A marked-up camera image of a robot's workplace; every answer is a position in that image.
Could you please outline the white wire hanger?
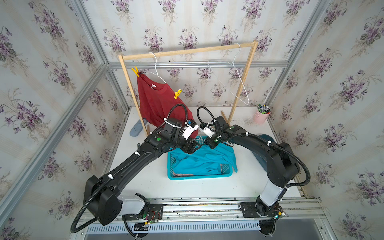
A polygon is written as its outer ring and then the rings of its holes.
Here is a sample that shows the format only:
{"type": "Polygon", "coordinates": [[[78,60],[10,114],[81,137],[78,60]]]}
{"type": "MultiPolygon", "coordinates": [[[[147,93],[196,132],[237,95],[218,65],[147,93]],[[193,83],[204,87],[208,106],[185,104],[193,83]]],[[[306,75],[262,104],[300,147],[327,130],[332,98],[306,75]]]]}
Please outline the white wire hanger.
{"type": "Polygon", "coordinates": [[[249,105],[251,100],[249,98],[247,89],[246,89],[246,87],[244,85],[244,82],[245,82],[245,79],[246,79],[246,76],[245,76],[246,70],[244,69],[243,73],[241,74],[239,69],[235,67],[236,57],[241,52],[241,48],[242,47],[238,43],[234,43],[232,45],[228,45],[228,47],[229,46],[231,46],[231,47],[232,46],[238,46],[238,48],[239,48],[239,51],[235,54],[232,62],[227,62],[228,65],[232,66],[231,69],[230,69],[230,75],[232,77],[232,80],[230,82],[231,83],[238,83],[239,84],[239,89],[238,89],[239,93],[234,94],[229,88],[227,88],[226,85],[212,71],[212,66],[210,64],[210,61],[207,61],[207,65],[208,65],[208,67],[210,69],[210,72],[211,72],[212,76],[214,76],[215,79],[219,82],[218,84],[215,84],[214,87],[211,89],[211,93],[213,95],[213,100],[215,102],[219,101],[222,98],[223,93],[227,92],[227,93],[230,93],[231,95],[233,95],[235,97],[235,100],[232,103],[232,107],[236,107],[237,106],[236,101],[240,101],[240,102],[244,103],[245,105],[249,105]]]}

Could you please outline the pink t-shirt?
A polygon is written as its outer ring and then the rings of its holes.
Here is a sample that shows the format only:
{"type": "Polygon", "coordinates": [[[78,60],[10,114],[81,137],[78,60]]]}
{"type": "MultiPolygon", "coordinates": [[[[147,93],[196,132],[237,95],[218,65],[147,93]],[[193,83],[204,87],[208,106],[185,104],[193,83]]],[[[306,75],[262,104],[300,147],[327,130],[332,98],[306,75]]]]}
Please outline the pink t-shirt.
{"type": "Polygon", "coordinates": [[[221,164],[221,171],[222,173],[225,173],[229,170],[229,165],[228,164],[221,164]]]}

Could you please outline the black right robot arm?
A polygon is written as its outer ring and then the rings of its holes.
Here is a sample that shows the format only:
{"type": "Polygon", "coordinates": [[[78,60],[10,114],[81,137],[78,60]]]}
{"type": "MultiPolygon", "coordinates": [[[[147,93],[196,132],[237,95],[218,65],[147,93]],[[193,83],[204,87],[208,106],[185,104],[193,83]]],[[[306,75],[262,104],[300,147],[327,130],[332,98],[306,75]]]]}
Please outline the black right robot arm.
{"type": "Polygon", "coordinates": [[[251,151],[265,170],[268,181],[257,197],[255,208],[260,217],[277,215],[279,201],[291,187],[310,183],[311,174],[288,143],[276,143],[267,135],[256,135],[238,125],[229,125],[224,117],[214,117],[207,108],[197,108],[200,128],[207,135],[205,144],[214,149],[219,144],[239,145],[251,151]]]}

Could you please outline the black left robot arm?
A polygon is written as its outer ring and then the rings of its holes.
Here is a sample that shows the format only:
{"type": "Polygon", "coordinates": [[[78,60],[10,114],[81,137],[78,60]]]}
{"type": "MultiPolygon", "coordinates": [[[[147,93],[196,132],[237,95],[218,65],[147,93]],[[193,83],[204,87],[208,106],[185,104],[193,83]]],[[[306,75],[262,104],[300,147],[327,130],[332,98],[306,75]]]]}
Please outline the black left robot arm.
{"type": "Polygon", "coordinates": [[[188,119],[188,109],[184,104],[171,108],[184,110],[184,118],[179,121],[167,115],[164,122],[137,145],[137,150],[123,163],[101,177],[90,177],[85,185],[83,206],[71,224],[71,233],[77,233],[94,222],[103,226],[111,223],[121,212],[123,205],[118,199],[126,185],[148,164],[175,149],[193,154],[201,145],[192,137],[197,124],[188,119]]]}

